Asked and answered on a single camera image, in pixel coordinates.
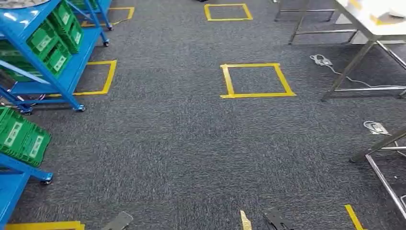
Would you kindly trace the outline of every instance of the blue metal shelf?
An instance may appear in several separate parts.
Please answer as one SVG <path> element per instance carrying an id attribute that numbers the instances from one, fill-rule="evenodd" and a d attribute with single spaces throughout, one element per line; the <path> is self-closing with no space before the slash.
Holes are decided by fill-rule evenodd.
<path id="1" fill-rule="evenodd" d="M 26 173 L 0 174 L 0 226 L 7 224 L 29 178 Z"/>
<path id="2" fill-rule="evenodd" d="M 0 9 L 0 25 L 11 30 L 20 41 L 25 41 L 44 21 L 60 0 L 22 9 Z"/>
<path id="3" fill-rule="evenodd" d="M 100 5 L 101 5 L 101 8 L 103 9 L 103 11 L 104 12 L 107 12 L 108 10 L 109 10 L 109 8 L 110 8 L 110 5 L 111 5 L 111 3 L 112 3 L 112 0 L 98 0 L 99 1 L 99 3 L 100 3 Z M 89 13 L 89 11 L 88 10 L 82 10 L 84 13 Z M 97 8 L 97 9 L 94 9 L 93 10 L 95 13 L 100 13 L 101 11 L 100 11 L 100 9 L 99 9 L 99 7 Z"/>
<path id="4" fill-rule="evenodd" d="M 101 27 L 83 28 L 83 41 L 79 48 L 79 53 L 73 54 L 69 63 L 59 76 L 58 82 L 64 87 L 68 93 L 72 94 L 76 89 L 76 85 L 80 76 L 85 69 L 90 55 L 93 51 L 97 38 L 102 31 Z M 36 81 L 17 82 L 13 89 L 12 94 L 48 94 L 59 93 L 59 91 L 52 87 L 52 85 L 41 84 Z"/>
<path id="5" fill-rule="evenodd" d="M 0 165 L 10 170 L 0 170 L 0 229 L 7 224 L 18 199 L 32 176 L 40 181 L 50 181 L 53 174 L 33 168 L 21 161 L 0 153 Z"/>
<path id="6" fill-rule="evenodd" d="M 79 47 L 79 53 L 73 54 L 72 58 L 68 61 L 60 73 L 58 79 L 54 77 L 53 73 L 44 65 L 42 60 L 35 55 L 31 48 L 25 42 L 25 39 L 37 29 L 37 27 L 44 21 L 48 14 L 60 3 L 61 0 L 50 0 L 44 4 L 24 8 L 24 9 L 0 9 L 0 31 L 8 41 L 18 49 L 25 59 L 32 64 L 42 74 L 42 79 L 33 78 L 30 73 L 18 69 L 6 62 L 0 62 L 0 65 L 17 71 L 24 76 L 36 81 L 18 82 L 14 85 L 11 92 L 0 86 L 0 95 L 6 98 L 10 103 L 19 107 L 20 111 L 25 114 L 31 113 L 33 108 L 31 104 L 41 103 L 69 103 L 75 111 L 84 111 L 85 106 L 79 104 L 73 96 L 73 92 L 78 84 L 80 76 L 86 66 L 87 61 L 93 51 L 93 48 L 98 41 L 98 36 L 102 37 L 103 45 L 109 46 L 109 39 L 106 37 L 103 29 L 100 27 L 99 20 L 96 13 L 92 9 L 89 0 L 83 0 L 89 13 L 85 14 L 72 4 L 69 0 L 67 3 L 82 13 L 90 22 L 95 24 L 94 27 L 85 28 L 83 31 L 83 40 Z M 103 12 L 103 8 L 108 8 L 111 0 L 102 0 L 97 2 L 99 9 L 102 11 L 102 16 L 108 28 L 111 25 L 108 23 L 107 16 Z M 62 95 L 61 99 L 45 99 L 45 100 L 20 100 L 17 95 L 20 94 L 49 94 L 59 93 Z"/>

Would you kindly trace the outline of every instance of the metal table frame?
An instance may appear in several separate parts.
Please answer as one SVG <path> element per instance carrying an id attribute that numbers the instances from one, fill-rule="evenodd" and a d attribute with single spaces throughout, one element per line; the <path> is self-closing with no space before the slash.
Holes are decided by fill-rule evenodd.
<path id="1" fill-rule="evenodd" d="M 406 219 L 406 204 L 404 202 L 404 198 L 406 195 L 403 195 L 401 197 L 398 197 L 396 193 L 393 191 L 391 188 L 390 184 L 388 181 L 385 179 L 384 175 L 382 172 L 379 170 L 378 166 L 376 165 L 375 161 L 373 160 L 371 154 L 377 152 L 377 151 L 399 151 L 399 150 L 406 150 L 405 146 L 399 146 L 399 147 L 387 147 L 389 144 L 393 143 L 394 141 L 399 140 L 400 138 L 403 138 L 406 136 L 406 127 L 403 127 L 399 131 L 397 131 L 395 134 L 392 136 L 386 137 L 383 139 L 381 142 L 378 142 L 374 144 L 372 147 L 369 149 L 363 150 L 356 155 L 352 156 L 350 158 L 351 163 L 356 163 L 361 161 L 364 157 L 368 160 L 369 164 L 372 166 L 372 169 L 375 171 L 376 175 L 378 175 L 379 180 L 381 180 L 383 186 L 385 189 L 388 191 L 389 195 L 393 199 L 393 201 L 396 204 L 396 207 L 400 210 L 402 213 L 403 217 Z"/>
<path id="2" fill-rule="evenodd" d="M 307 9 L 310 0 L 305 0 L 303 9 Z M 334 92 L 364 92 L 364 91 L 392 91 L 392 90 L 402 90 L 399 94 L 399 97 L 402 97 L 406 90 L 403 87 L 375 87 L 375 88 L 349 88 L 349 89 L 341 89 L 339 88 L 342 81 L 344 80 L 345 76 L 347 76 L 355 67 L 356 65 L 362 60 L 362 58 L 368 53 L 368 51 L 372 48 L 372 46 L 376 43 L 378 44 L 386 53 L 389 54 L 401 67 L 406 70 L 406 63 L 397 56 L 391 49 L 386 47 L 380 40 L 404 40 L 406 39 L 406 35 L 375 35 L 370 32 L 362 23 L 360 23 L 350 12 L 348 12 L 341 4 L 334 0 L 334 3 L 338 10 L 344 14 L 358 29 L 356 30 L 329 30 L 329 31 L 305 31 L 305 32 L 298 32 L 300 26 L 302 25 L 303 19 L 305 17 L 306 11 L 302 12 L 300 20 L 297 22 L 294 32 L 288 42 L 288 44 L 292 44 L 296 35 L 305 35 L 305 34 L 331 34 L 331 33 L 354 33 L 349 41 L 355 36 L 356 32 L 360 30 L 367 38 L 368 42 L 362 47 L 362 49 L 358 52 L 355 58 L 345 67 L 344 71 L 341 75 L 337 77 L 334 81 L 333 85 L 331 86 L 330 90 L 328 90 L 322 97 L 321 101 L 326 101 L 329 99 Z"/>
<path id="3" fill-rule="evenodd" d="M 279 0 L 279 2 L 278 2 L 276 0 L 273 0 L 274 3 L 278 3 L 278 12 L 276 13 L 276 16 L 274 19 L 276 22 L 279 20 L 279 17 L 281 16 L 282 12 L 303 12 L 303 11 L 305 11 L 305 12 L 331 12 L 329 18 L 327 19 L 327 22 L 329 22 L 333 18 L 334 12 L 336 11 L 336 10 L 284 10 L 284 9 L 282 9 L 283 1 L 284 0 Z"/>

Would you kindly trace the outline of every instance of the white table top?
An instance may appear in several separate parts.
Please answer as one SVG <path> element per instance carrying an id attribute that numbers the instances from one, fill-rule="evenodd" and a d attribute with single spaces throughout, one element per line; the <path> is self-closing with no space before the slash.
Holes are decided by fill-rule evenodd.
<path id="1" fill-rule="evenodd" d="M 392 2 L 405 0 L 334 1 L 338 3 L 339 8 L 345 9 L 373 35 L 406 35 L 406 18 L 395 18 L 389 15 Z"/>

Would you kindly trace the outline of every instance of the green plastic bin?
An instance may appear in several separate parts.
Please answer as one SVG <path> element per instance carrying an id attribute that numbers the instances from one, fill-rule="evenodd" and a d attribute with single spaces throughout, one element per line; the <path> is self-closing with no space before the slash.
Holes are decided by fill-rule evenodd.
<path id="1" fill-rule="evenodd" d="M 71 57 L 72 55 L 66 45 L 62 41 L 59 41 L 45 58 L 44 62 L 49 71 L 57 77 L 65 68 Z"/>
<path id="2" fill-rule="evenodd" d="M 23 55 L 7 40 L 0 40 L 0 59 L 5 62 L 26 62 Z"/>
<path id="3" fill-rule="evenodd" d="M 76 19 L 72 9 L 62 0 L 58 6 L 49 14 L 48 19 L 58 32 L 68 33 L 72 22 Z"/>
<path id="4" fill-rule="evenodd" d="M 22 156 L 19 160 L 38 167 L 44 157 L 44 152 L 51 140 L 51 136 L 45 130 L 32 124 L 31 130 L 26 135 L 22 144 Z"/>
<path id="5" fill-rule="evenodd" d="M 25 63 L 25 62 L 10 62 L 10 64 L 12 64 L 12 65 L 14 65 L 14 66 L 16 66 L 16 67 L 18 67 L 18 68 L 20 68 L 20 69 L 23 69 L 23 70 L 25 70 L 25 71 L 27 71 L 27 72 L 29 72 L 29 73 L 31 73 L 31 74 L 33 74 L 34 76 L 36 76 L 36 77 L 42 77 L 42 74 L 39 72 L 39 71 L 37 71 L 31 64 L 29 64 L 29 63 Z M 7 68 L 4 68 L 4 67 L 2 67 L 2 69 L 4 70 L 4 72 L 6 72 L 11 78 L 13 78 L 15 81 L 20 81 L 20 82 L 23 82 L 23 81 L 32 81 L 30 78 L 28 78 L 28 77 L 26 77 L 26 76 L 24 76 L 24 75 L 22 75 L 22 74 L 19 74 L 19 73 L 17 73 L 17 72 L 14 72 L 13 70 L 11 70 L 11 69 L 7 69 Z"/>
<path id="6" fill-rule="evenodd" d="M 79 46 L 83 40 L 83 29 L 76 18 L 73 20 L 69 31 L 67 33 L 60 33 L 59 35 L 72 54 L 79 52 Z"/>
<path id="7" fill-rule="evenodd" d="M 48 19 L 45 19 L 27 39 L 27 45 L 41 60 L 44 60 L 52 48 L 58 43 L 59 39 L 55 28 Z"/>
<path id="8" fill-rule="evenodd" d="M 87 10 L 84 0 L 71 0 L 70 2 L 81 10 Z M 93 9 L 97 9 L 96 0 L 89 0 L 89 2 Z"/>
<path id="9" fill-rule="evenodd" d="M 22 143 L 32 128 L 32 123 L 7 107 L 0 107 L 0 151 L 20 159 Z"/>

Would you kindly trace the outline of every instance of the yellow floor marking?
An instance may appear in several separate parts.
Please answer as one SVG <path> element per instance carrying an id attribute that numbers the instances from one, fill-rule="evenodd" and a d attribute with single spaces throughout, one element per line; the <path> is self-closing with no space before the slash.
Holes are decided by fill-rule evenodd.
<path id="1" fill-rule="evenodd" d="M 241 213 L 241 222 L 242 222 L 242 230 L 252 230 L 251 221 L 245 215 L 243 210 L 240 210 Z"/>
<path id="2" fill-rule="evenodd" d="M 213 19 L 212 15 L 210 14 L 209 7 L 221 7 L 221 6 L 241 6 L 244 9 L 245 14 L 247 15 L 246 18 L 221 18 L 221 19 Z M 243 20 L 252 20 L 252 14 L 249 12 L 248 7 L 245 3 L 240 4 L 206 4 L 204 5 L 204 14 L 206 14 L 206 18 L 208 21 L 243 21 Z"/>
<path id="3" fill-rule="evenodd" d="M 101 91 L 91 91 L 91 92 L 74 92 L 73 95 L 75 96 L 82 96 L 82 95 L 100 95 L 100 94 L 107 94 L 110 90 L 110 86 L 112 84 L 114 78 L 115 68 L 117 67 L 117 60 L 112 61 L 90 61 L 87 65 L 110 65 L 109 73 L 107 75 L 106 82 L 104 83 L 103 89 Z M 60 97 L 61 95 L 58 94 L 50 94 L 48 97 Z"/>
<path id="4" fill-rule="evenodd" d="M 80 221 L 7 224 L 4 230 L 81 230 L 82 225 Z"/>
<path id="5" fill-rule="evenodd" d="M 358 0 L 349 0 L 349 2 L 358 10 L 362 9 L 361 4 L 358 2 Z"/>
<path id="6" fill-rule="evenodd" d="M 352 223 L 354 224 L 354 227 L 356 230 L 367 230 L 364 229 L 360 223 L 360 221 L 358 220 L 357 216 L 355 215 L 354 210 L 352 209 L 351 205 L 345 205 L 345 209 L 348 212 L 348 215 L 350 216 Z"/>
<path id="7" fill-rule="evenodd" d="M 223 75 L 226 82 L 227 87 L 227 95 L 220 95 L 221 98 L 249 98 L 249 97 L 284 97 L 284 96 L 296 96 L 294 92 L 292 92 L 291 87 L 288 84 L 285 76 L 283 75 L 281 68 L 279 67 L 279 63 L 258 63 L 258 64 L 224 64 L 220 67 L 223 69 Z M 279 80 L 285 90 L 285 92 L 265 92 L 265 93 L 234 93 L 233 83 L 231 81 L 230 73 L 228 68 L 233 67 L 274 67 L 276 71 L 276 75 L 278 75 Z"/>
<path id="8" fill-rule="evenodd" d="M 124 20 L 119 20 L 118 22 L 111 23 L 112 25 L 117 25 L 120 22 L 127 21 L 133 18 L 135 7 L 111 7 L 109 10 L 128 10 L 127 18 Z M 82 27 L 90 27 L 90 26 L 95 26 L 95 24 L 88 24 L 88 21 L 83 21 L 82 22 Z"/>
<path id="9" fill-rule="evenodd" d="M 231 82 L 230 73 L 228 72 L 227 65 L 220 66 L 223 69 L 224 79 L 226 81 L 227 93 L 228 95 L 234 94 L 233 83 Z"/>

